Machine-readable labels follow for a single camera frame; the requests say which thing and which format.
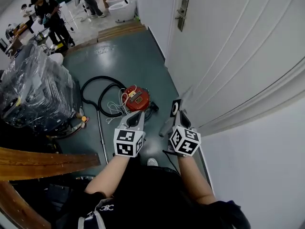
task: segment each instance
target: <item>plastic wrap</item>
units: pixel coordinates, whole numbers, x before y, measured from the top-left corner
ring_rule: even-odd
[[[69,71],[31,42],[3,74],[0,116],[14,127],[49,132],[75,113],[75,87]]]

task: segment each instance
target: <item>gray pants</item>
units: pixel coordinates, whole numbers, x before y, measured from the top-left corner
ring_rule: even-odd
[[[96,0],[84,0],[88,5],[91,12],[91,15],[97,14],[98,16],[101,16],[103,13],[100,11],[99,7],[97,6]]]

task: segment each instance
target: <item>white door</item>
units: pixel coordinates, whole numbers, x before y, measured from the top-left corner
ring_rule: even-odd
[[[305,56],[305,0],[189,0],[165,64],[200,127],[243,104]]]

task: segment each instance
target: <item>black vacuum hose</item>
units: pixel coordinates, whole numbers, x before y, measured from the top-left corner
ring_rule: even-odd
[[[84,92],[86,86],[87,86],[90,82],[93,82],[93,81],[98,80],[98,79],[105,79],[105,80],[112,81],[112,82],[114,82],[114,83],[111,83],[109,86],[107,86],[107,87],[104,89],[104,91],[102,92],[102,94],[101,94],[100,97],[99,97],[98,104],[96,104],[95,102],[93,102],[93,101],[91,101],[91,100],[85,99],[84,96],[83,96],[83,92]],[[126,89],[126,86],[124,86],[121,82],[119,82],[118,80],[116,80],[116,79],[114,79],[114,78],[112,78],[112,77],[105,76],[105,75],[95,76],[95,77],[89,79],[89,80],[82,86],[82,88],[81,88],[81,99],[82,99],[82,101],[85,102],[86,104],[91,104],[91,105],[93,105],[93,106],[95,107],[96,111],[99,111],[99,110],[100,110],[100,111],[102,112],[102,114],[105,115],[105,116],[107,116],[107,117],[112,117],[112,118],[113,118],[113,117],[119,117],[119,116],[122,115],[122,113],[110,114],[110,113],[108,113],[108,112],[106,112],[106,111],[104,111],[104,110],[102,109],[102,98],[104,97],[104,95],[106,94],[106,92],[107,92],[110,88],[112,88],[112,87],[114,87],[114,86],[119,87],[119,88],[121,89],[122,93],[123,93],[124,90]]]

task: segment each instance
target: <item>sneaker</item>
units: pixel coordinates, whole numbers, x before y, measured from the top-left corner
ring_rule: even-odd
[[[106,17],[106,14],[102,14],[102,15],[100,15],[100,16],[98,16],[97,18],[104,18],[104,17]]]
[[[154,158],[149,158],[147,160],[147,166],[159,166],[157,160]]]

